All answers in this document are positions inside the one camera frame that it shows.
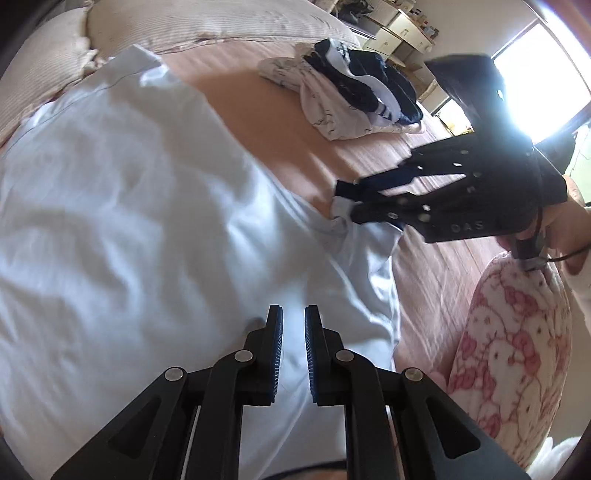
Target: cable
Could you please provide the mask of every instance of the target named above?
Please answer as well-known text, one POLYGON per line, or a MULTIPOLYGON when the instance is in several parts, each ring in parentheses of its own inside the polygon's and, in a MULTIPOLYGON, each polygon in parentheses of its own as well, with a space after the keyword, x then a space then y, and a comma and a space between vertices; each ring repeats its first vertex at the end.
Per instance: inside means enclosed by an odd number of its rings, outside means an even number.
POLYGON ((586 252, 587 250, 591 250, 591 244, 587 244, 583 248, 579 248, 578 250, 575 250, 571 254, 564 255, 562 257, 557 257, 557 258, 549 258, 548 262, 562 262, 564 260, 568 260, 571 257, 574 257, 575 255, 579 255, 583 252, 586 252))

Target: metal screw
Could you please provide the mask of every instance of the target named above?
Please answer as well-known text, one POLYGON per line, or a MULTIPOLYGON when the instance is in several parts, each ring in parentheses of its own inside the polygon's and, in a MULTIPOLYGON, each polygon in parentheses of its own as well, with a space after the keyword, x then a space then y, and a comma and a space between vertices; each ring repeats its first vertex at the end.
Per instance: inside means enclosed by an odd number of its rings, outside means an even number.
POLYGON ((420 382, 423 379, 423 372, 418 368, 409 368, 404 372, 404 376, 411 382, 420 382))
POLYGON ((164 378, 169 382, 176 382, 183 377, 183 371, 180 368, 172 367, 166 370, 164 378))
POLYGON ((341 362, 350 362, 353 359, 354 354, 351 350, 339 350, 336 352, 335 357, 341 362))
POLYGON ((238 350, 234 358, 237 362, 249 362, 252 360, 252 352, 250 350, 238 350))

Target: beige pillow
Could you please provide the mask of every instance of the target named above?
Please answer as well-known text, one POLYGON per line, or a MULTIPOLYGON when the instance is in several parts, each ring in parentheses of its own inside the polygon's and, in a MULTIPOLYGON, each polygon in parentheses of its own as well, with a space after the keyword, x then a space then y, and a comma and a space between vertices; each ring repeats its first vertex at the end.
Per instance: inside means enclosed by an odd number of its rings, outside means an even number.
POLYGON ((82 78, 85 65, 96 54, 86 37, 86 13, 76 8, 52 18, 12 59, 0 78, 0 145, 23 117, 82 78))
POLYGON ((88 35, 104 59, 133 44, 165 53, 211 38, 332 37, 358 45, 345 25, 307 0, 100 0, 88 14, 88 35))

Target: wall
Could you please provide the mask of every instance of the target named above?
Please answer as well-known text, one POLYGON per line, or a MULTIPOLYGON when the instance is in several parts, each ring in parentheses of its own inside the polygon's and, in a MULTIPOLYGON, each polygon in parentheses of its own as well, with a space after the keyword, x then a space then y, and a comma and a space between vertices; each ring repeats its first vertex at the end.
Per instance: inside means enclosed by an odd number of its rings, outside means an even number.
MULTIPOLYGON (((421 63, 421 57, 428 60, 453 53, 492 56, 537 18, 521 0, 417 0, 417 8, 440 33, 431 52, 413 54, 407 64, 421 63)), ((418 76, 429 83, 433 75, 422 70, 418 76)), ((433 111, 445 98, 447 95, 436 89, 423 105, 433 111)))

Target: pillow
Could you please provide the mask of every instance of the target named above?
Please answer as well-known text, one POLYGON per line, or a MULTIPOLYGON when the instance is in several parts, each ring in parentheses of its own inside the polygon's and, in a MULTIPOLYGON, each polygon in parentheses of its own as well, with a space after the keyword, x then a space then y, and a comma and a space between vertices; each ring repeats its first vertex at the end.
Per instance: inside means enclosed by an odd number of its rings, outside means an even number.
POLYGON ((65 12, 26 40, 0 78, 0 145, 20 121, 66 85, 82 78, 94 57, 86 34, 86 9, 65 12))
POLYGON ((359 45, 348 27, 307 0, 101 0, 89 12, 88 35, 105 59, 133 44, 165 53, 203 39, 332 37, 359 45))
POLYGON ((523 468, 558 410, 571 332, 554 264, 523 272, 507 253, 492 260, 472 297, 447 393, 523 468))

